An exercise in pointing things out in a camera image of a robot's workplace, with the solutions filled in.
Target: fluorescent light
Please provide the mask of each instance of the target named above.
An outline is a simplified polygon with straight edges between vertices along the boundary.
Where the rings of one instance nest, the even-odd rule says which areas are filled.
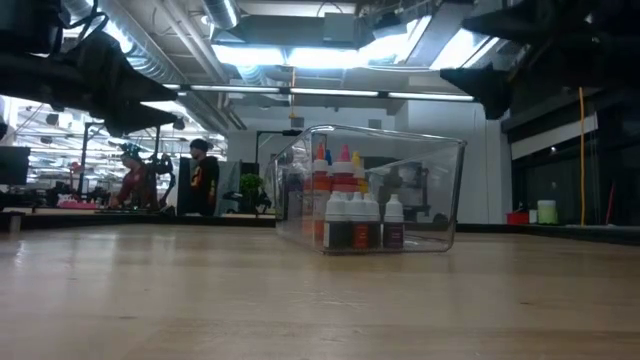
[[[351,69],[359,66],[356,50],[327,48],[295,48],[288,65],[315,69]]]
[[[433,70],[459,68],[484,45],[488,37],[460,29],[431,64]]]
[[[427,25],[429,25],[429,23],[431,22],[431,16],[429,15],[422,17],[417,21],[416,24],[413,25],[411,29],[409,29],[410,25],[414,21],[407,24],[407,33],[409,33],[410,35],[405,44],[402,46],[402,49],[397,52],[396,59],[394,61],[395,64],[407,60],[409,55],[411,55],[413,49],[415,49],[416,45],[418,45],[418,41],[420,41],[422,34],[424,34],[424,31],[427,29]]]
[[[389,98],[406,99],[406,100],[436,100],[436,101],[461,101],[461,102],[473,101],[473,96],[469,96],[469,95],[400,93],[400,92],[390,92]]]
[[[494,46],[496,46],[498,41],[500,41],[500,38],[487,39],[484,45],[482,45],[482,47],[478,51],[476,51],[476,53],[473,54],[471,59],[467,60],[467,62],[464,63],[462,67],[468,68],[473,66],[473,64],[477,63],[478,60],[482,59],[482,57],[485,56],[489,52],[489,50],[491,50]]]
[[[218,60],[235,66],[282,65],[284,56],[275,47],[240,47],[213,45]]]
[[[362,97],[378,96],[377,91],[340,90],[340,89],[291,88],[291,93],[301,94],[301,95],[342,95],[342,96],[362,96]]]
[[[259,94],[277,94],[280,89],[276,87],[266,86],[233,86],[233,85],[193,85],[191,90],[195,91],[221,91],[221,92],[239,92],[239,93],[259,93]]]

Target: transparent bin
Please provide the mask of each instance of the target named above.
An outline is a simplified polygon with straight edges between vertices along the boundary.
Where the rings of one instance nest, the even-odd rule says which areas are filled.
[[[465,145],[421,134],[311,127],[265,172],[278,234],[325,254],[447,251],[454,241]],[[326,150],[330,167],[323,161]],[[356,151],[360,166],[354,164]]]

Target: bottle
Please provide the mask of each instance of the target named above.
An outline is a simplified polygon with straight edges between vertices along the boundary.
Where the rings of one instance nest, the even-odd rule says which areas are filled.
[[[380,206],[373,200],[370,193],[364,194],[364,206],[369,223],[369,248],[377,249],[381,242]]]
[[[367,249],[369,247],[369,216],[360,192],[355,192],[353,199],[345,203],[345,212],[351,220],[352,247],[356,250]]]
[[[327,202],[323,231],[325,251],[346,249],[351,245],[351,223],[345,213],[345,202],[339,191],[332,192]]]
[[[392,194],[385,206],[382,246],[385,249],[404,247],[404,215],[398,194]]]
[[[313,238],[315,243],[322,243],[324,239],[324,215],[327,202],[331,197],[331,178],[329,178],[329,162],[325,160],[325,151],[322,143],[318,145],[316,159],[313,161],[312,177],[312,214],[313,214]]]
[[[333,163],[333,191],[347,194],[350,199],[357,190],[358,181],[353,177],[353,163],[349,157],[349,146],[342,146],[340,159]]]
[[[360,154],[357,151],[353,152],[353,157],[351,158],[351,162],[353,163],[353,177],[356,178],[358,191],[360,191],[363,194],[368,193],[369,184],[364,179],[364,167],[362,167]]]
[[[329,173],[327,175],[329,177],[333,177],[333,159],[331,158],[331,150],[325,150],[324,159],[327,160],[327,163],[329,164]]]

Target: black t-shirt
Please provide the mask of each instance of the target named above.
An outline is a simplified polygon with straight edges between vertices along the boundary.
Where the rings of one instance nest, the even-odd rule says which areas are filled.
[[[207,156],[200,160],[191,177],[193,202],[202,215],[213,215],[216,210],[216,189],[220,177],[218,159]]]

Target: man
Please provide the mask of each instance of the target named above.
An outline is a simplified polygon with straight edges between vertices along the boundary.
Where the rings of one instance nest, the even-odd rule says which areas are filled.
[[[122,180],[122,188],[117,196],[111,197],[109,206],[119,207],[131,196],[131,204],[139,209],[157,210],[158,193],[155,175],[149,172],[147,166],[138,155],[138,149],[129,147],[120,156],[122,164],[129,169]]]
[[[196,139],[189,145],[191,157],[198,162],[191,177],[192,200],[200,215],[212,216],[216,211],[216,189],[220,167],[215,156],[207,156],[209,143]]]

